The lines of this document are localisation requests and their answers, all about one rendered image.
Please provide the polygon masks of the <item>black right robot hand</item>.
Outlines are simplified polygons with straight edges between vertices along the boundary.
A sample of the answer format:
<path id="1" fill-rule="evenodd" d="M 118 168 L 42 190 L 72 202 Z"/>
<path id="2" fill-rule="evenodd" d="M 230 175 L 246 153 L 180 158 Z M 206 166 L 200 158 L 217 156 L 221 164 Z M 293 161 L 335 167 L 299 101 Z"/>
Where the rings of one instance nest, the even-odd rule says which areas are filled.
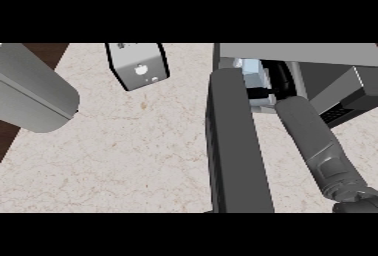
<path id="1" fill-rule="evenodd" d="M 276 60 L 260 60 L 267 71 L 270 85 L 277 100 L 296 95 L 295 83 L 286 63 Z"/>

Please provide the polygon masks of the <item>pale blue milk carton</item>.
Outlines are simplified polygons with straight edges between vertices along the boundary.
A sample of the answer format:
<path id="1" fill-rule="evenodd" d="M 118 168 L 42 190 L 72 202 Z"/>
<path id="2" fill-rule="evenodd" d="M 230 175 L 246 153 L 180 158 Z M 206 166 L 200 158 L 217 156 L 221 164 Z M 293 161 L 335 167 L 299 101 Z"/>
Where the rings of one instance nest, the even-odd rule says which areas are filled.
<path id="1" fill-rule="evenodd" d="M 274 114 L 276 97 L 261 61 L 258 59 L 236 58 L 233 67 L 242 71 L 251 112 Z"/>

